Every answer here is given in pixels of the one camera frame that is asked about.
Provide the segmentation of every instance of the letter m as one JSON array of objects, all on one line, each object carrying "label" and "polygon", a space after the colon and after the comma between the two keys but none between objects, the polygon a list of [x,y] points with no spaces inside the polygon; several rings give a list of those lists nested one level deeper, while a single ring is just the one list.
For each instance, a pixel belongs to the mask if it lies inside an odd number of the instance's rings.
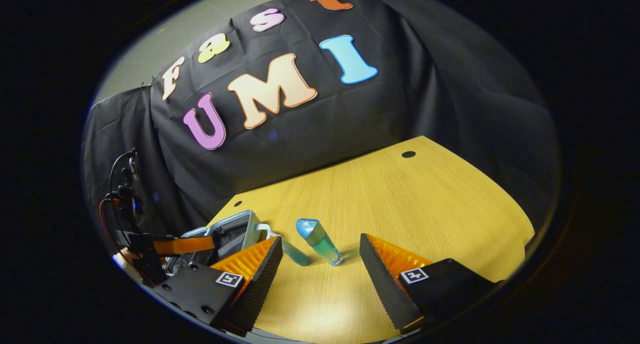
[{"label": "letter m", "polygon": [[287,108],[297,107],[318,95],[318,91],[309,87],[298,72],[295,58],[295,54],[288,53],[271,60],[267,82],[245,73],[226,87],[230,92],[235,92],[240,100],[246,117],[245,128],[255,128],[267,119],[267,114],[259,111],[256,103],[271,113],[277,114],[280,111],[281,90],[284,93],[282,105]]}]

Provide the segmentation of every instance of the black fabric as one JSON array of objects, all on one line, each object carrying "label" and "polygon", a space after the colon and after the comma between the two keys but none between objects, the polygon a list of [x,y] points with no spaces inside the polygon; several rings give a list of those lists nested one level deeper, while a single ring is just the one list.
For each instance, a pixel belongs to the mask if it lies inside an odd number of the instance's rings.
[{"label": "black fabric", "polygon": [[[343,162],[416,136],[466,159],[521,205],[534,228],[551,208],[559,175],[553,119],[531,78],[486,32],[434,0],[341,0],[329,10],[310,0],[272,0],[204,32],[156,76],[150,87],[94,106],[87,121],[85,189],[98,203],[114,159],[135,146],[142,164],[147,230],[180,235],[205,226],[235,194]],[[285,20],[263,32],[249,20],[277,8]],[[206,63],[203,41],[231,42]],[[319,43],[351,35],[378,74],[344,84],[340,64]],[[227,85],[240,75],[265,81],[272,59],[295,54],[295,65],[318,94],[297,107],[265,112],[245,129],[238,96]],[[162,74],[181,56],[176,89],[162,100]],[[206,93],[226,127],[216,150],[198,144],[183,123]],[[153,200],[158,193],[159,200]]]},{"label": "black fabric", "polygon": [[414,29],[433,58],[415,88],[424,135],[499,184],[538,230],[560,183],[553,117],[533,80],[506,48],[436,0],[380,0]]},{"label": "black fabric", "polygon": [[[133,189],[144,203],[140,229],[158,235],[180,235],[193,229],[185,219],[185,204],[178,196],[154,135],[149,93],[150,86],[145,86],[101,100],[91,107],[85,123],[80,155],[84,195],[93,223],[112,251],[115,248],[100,225],[99,204],[109,192],[112,164],[134,147],[139,157],[140,180],[134,181]],[[119,169],[126,164],[121,161],[114,171],[114,189],[123,183]],[[110,203],[105,203],[104,214],[107,226],[114,230]]]}]

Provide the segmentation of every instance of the foam letter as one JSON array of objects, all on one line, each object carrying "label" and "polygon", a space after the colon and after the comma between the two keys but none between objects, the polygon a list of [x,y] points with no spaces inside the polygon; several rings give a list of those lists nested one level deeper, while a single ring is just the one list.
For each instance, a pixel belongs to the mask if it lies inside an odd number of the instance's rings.
[{"label": "foam letter", "polygon": [[278,13],[278,9],[272,7],[266,9],[262,13],[256,14],[249,23],[255,25],[253,30],[256,32],[264,32],[265,30],[275,27],[284,20],[284,14]]},{"label": "foam letter", "polygon": [[213,58],[214,55],[220,54],[229,48],[230,41],[223,32],[215,34],[207,39],[199,48],[200,54],[198,55],[198,61],[200,63],[206,63]]},{"label": "foam letter", "polygon": [[309,87],[298,72],[295,58],[295,54],[288,53],[271,60],[266,82],[245,73],[226,87],[230,92],[235,92],[240,100],[246,117],[246,129],[255,128],[267,119],[267,114],[259,111],[255,102],[271,113],[277,114],[280,111],[281,89],[284,93],[282,104],[287,108],[297,107],[318,95],[316,89]]},{"label": "foam letter", "polygon": [[344,84],[363,82],[378,73],[378,69],[365,63],[352,41],[351,35],[339,35],[320,43],[320,48],[329,50],[340,64],[343,72],[340,80]]},{"label": "foam letter", "polygon": [[178,80],[180,76],[180,67],[185,63],[185,57],[181,56],[180,59],[176,60],[172,66],[169,66],[166,72],[162,75],[162,79],[164,80],[164,94],[162,94],[162,100],[167,100],[171,93],[176,89],[176,84],[174,84],[174,80]]},{"label": "foam letter", "polygon": [[342,3],[338,0],[311,0],[311,2],[318,2],[323,7],[332,11],[346,11],[347,9],[351,9],[354,7],[354,5],[350,2]]},{"label": "foam letter", "polygon": [[196,141],[198,141],[198,144],[208,151],[215,150],[221,146],[227,136],[225,125],[222,123],[218,112],[211,103],[211,96],[211,93],[203,95],[202,98],[198,100],[198,107],[204,109],[208,120],[211,121],[211,124],[213,125],[213,135],[210,136],[205,134],[202,126],[198,122],[198,119],[196,119],[196,109],[190,109],[182,118],[183,123],[189,127],[191,134],[193,134]]}]

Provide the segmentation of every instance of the blue bottle cap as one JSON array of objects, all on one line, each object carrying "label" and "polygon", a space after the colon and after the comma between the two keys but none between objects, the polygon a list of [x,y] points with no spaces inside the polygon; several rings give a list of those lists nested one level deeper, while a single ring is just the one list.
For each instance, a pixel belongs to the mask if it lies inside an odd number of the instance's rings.
[{"label": "blue bottle cap", "polygon": [[295,222],[295,229],[309,246],[315,246],[320,243],[327,235],[325,228],[316,219],[298,219]]}]

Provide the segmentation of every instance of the teal bottle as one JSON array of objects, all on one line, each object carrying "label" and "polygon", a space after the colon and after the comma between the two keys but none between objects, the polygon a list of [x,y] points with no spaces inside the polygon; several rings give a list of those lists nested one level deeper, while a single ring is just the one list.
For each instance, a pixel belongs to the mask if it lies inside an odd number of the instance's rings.
[{"label": "teal bottle", "polygon": [[325,231],[325,228],[316,219],[298,219],[295,229],[300,237],[306,241],[313,250],[323,257],[329,264],[337,267],[345,258],[338,251],[334,242]]}]

